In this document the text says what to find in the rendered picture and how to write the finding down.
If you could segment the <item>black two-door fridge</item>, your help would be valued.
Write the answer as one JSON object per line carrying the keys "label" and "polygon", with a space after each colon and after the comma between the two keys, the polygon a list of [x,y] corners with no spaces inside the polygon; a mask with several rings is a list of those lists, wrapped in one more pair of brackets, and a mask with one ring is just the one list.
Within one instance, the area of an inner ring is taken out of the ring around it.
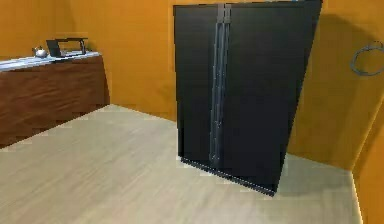
{"label": "black two-door fridge", "polygon": [[[217,6],[231,6],[220,166],[210,161]],[[178,155],[182,162],[276,194],[322,0],[176,5]]]}

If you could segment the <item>brown wooden kitchen counter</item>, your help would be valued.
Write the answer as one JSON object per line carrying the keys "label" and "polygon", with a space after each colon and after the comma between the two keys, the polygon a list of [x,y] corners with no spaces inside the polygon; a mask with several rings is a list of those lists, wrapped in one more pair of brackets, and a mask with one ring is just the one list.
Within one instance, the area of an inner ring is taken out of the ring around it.
{"label": "brown wooden kitchen counter", "polygon": [[100,55],[0,72],[0,149],[109,103]]}

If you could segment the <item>silver kettle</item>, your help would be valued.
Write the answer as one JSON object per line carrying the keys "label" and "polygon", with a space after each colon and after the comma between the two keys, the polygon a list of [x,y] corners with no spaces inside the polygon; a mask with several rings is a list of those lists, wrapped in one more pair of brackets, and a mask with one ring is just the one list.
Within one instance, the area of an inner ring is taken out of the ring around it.
{"label": "silver kettle", "polygon": [[41,46],[33,48],[32,52],[37,58],[46,58],[48,56],[47,51],[44,50]]}

